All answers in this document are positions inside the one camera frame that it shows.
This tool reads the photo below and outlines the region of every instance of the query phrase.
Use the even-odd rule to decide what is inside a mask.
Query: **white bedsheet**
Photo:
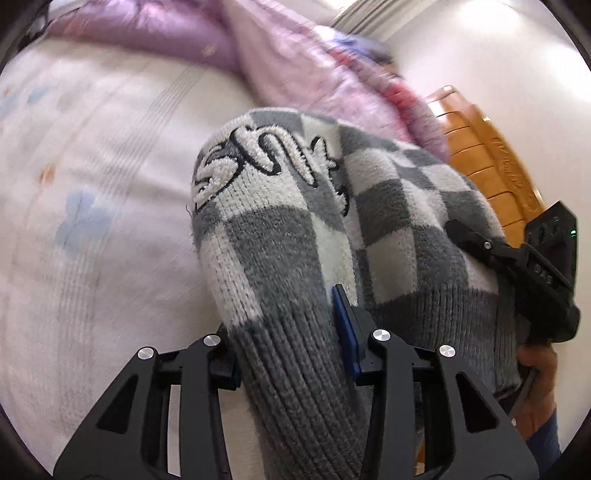
[[[217,329],[185,205],[202,143],[253,106],[217,70],[60,40],[0,77],[0,403],[49,471],[138,348]],[[234,478],[262,478],[244,392],[222,410]]]

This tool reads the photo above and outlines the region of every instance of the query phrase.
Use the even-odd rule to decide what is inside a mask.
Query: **silver screw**
[[[392,337],[389,331],[383,330],[381,328],[374,330],[373,336],[378,342],[387,342]]]
[[[222,341],[222,339],[220,337],[218,337],[217,335],[207,335],[203,339],[203,343],[205,343],[205,345],[207,345],[207,346],[216,346],[221,341]]]
[[[439,347],[439,353],[442,354],[443,356],[451,358],[451,357],[455,356],[456,349],[450,345],[442,345],[441,347]]]
[[[138,358],[140,360],[148,360],[154,356],[154,349],[149,346],[145,346],[138,352]]]

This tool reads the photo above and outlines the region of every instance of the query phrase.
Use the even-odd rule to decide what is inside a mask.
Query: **finger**
[[[517,349],[517,360],[540,372],[556,374],[558,370],[558,356],[551,345],[521,345]]]
[[[518,349],[517,358],[522,365],[538,371],[528,400],[533,404],[544,401],[556,386],[558,359],[554,349],[546,345],[522,345]]]

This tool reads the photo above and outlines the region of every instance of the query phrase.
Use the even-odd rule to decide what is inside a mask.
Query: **white wall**
[[[451,84],[477,103],[546,204],[562,200],[578,216],[582,325],[557,346],[565,447],[591,408],[591,72],[538,0],[439,0],[387,43],[420,93]]]

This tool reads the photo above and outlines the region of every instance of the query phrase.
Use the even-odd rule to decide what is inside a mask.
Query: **human hand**
[[[521,345],[517,349],[517,360],[521,365],[538,371],[530,393],[515,417],[517,431],[527,440],[550,419],[556,409],[554,387],[558,357],[551,345]]]

